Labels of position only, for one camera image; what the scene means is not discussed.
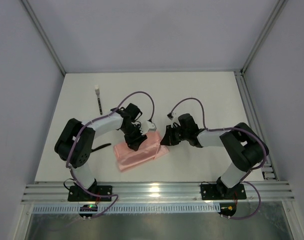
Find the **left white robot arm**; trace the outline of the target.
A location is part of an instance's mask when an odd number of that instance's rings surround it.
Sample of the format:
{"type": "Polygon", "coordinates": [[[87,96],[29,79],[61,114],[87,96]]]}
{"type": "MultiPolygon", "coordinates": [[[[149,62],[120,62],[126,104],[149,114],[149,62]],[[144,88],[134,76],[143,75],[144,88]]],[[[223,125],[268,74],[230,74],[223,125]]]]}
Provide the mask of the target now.
{"type": "Polygon", "coordinates": [[[141,115],[141,110],[131,103],[126,108],[114,108],[107,115],[87,123],[75,118],[68,120],[54,151],[66,162],[66,168],[70,170],[76,185],[85,193],[93,196],[96,194],[93,187],[97,182],[87,164],[94,139],[108,132],[121,130],[127,147],[137,151],[147,139],[141,125],[135,124],[141,115]]]}

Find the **pink cloth napkin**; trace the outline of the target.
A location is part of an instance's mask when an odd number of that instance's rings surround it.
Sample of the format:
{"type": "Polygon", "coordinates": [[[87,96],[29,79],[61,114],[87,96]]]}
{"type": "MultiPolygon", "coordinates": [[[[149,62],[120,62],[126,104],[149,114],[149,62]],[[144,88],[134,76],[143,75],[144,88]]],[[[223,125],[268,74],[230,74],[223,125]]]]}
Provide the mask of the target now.
{"type": "Polygon", "coordinates": [[[114,145],[113,151],[119,171],[128,171],[168,154],[169,150],[167,146],[160,144],[161,140],[160,133],[156,131],[147,133],[147,139],[139,146],[137,151],[129,149],[125,142],[114,145]]]}

